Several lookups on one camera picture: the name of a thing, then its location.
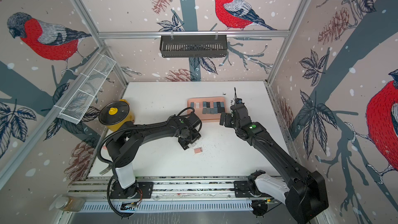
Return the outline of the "pink eraser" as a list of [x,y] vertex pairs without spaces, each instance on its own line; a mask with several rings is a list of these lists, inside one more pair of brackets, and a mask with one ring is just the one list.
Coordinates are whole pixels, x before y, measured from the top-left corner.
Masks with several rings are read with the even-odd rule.
[[201,153],[201,152],[203,152],[203,148],[202,147],[198,147],[198,148],[194,149],[194,153],[195,154],[198,154],[198,153]]

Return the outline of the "pink plastic storage tray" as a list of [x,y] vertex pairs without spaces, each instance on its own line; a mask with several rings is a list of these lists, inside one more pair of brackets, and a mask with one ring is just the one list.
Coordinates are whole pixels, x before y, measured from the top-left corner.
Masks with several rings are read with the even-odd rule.
[[[222,113],[218,114],[202,114],[203,110],[203,102],[210,102],[210,108],[214,108],[213,102],[224,102],[224,108],[226,112],[226,99],[224,97],[197,97],[197,98],[190,98],[187,101],[187,106],[190,107],[190,103],[194,102],[194,113],[203,121],[203,122],[218,122],[220,120],[220,116]],[[200,108],[196,108],[196,103],[200,103]]]

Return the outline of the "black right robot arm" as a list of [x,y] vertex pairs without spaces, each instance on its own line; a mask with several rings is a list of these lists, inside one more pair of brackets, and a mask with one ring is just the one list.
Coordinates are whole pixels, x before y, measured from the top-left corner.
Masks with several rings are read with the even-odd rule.
[[220,125],[233,128],[236,136],[264,155],[282,177],[277,180],[264,171],[252,173],[248,177],[252,194],[267,194],[277,199],[299,224],[308,223],[326,210],[329,201],[324,177],[296,162],[262,124],[253,122],[242,99],[236,97],[230,109],[231,113],[221,115]]

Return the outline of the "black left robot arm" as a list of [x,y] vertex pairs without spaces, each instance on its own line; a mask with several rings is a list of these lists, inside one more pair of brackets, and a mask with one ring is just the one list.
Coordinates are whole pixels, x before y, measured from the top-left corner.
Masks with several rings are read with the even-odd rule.
[[201,128],[202,120],[194,112],[173,115],[164,122],[153,124],[126,122],[100,141],[97,158],[108,164],[122,189],[134,188],[137,180],[133,160],[142,145],[163,138],[177,138],[180,146],[186,150],[201,137]]

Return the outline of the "yellow electric cooking pot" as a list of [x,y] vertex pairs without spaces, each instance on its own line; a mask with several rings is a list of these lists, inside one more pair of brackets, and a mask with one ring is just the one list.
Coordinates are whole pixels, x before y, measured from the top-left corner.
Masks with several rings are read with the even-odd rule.
[[127,100],[114,101],[107,104],[98,116],[99,122],[113,132],[119,130],[126,122],[134,123],[135,116]]

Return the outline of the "glass jar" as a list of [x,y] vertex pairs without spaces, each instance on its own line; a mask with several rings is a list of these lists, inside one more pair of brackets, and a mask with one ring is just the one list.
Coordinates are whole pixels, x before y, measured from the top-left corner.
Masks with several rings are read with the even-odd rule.
[[55,208],[65,212],[79,212],[83,209],[84,198],[60,195],[55,200]]

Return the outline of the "green handled fork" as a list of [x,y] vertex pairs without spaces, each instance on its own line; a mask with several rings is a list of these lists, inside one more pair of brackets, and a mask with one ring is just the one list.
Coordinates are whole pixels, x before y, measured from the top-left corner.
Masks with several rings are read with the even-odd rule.
[[111,166],[107,166],[105,169],[103,169],[102,171],[99,172],[100,176],[103,176],[105,174],[107,174],[108,172],[110,172],[112,170]]

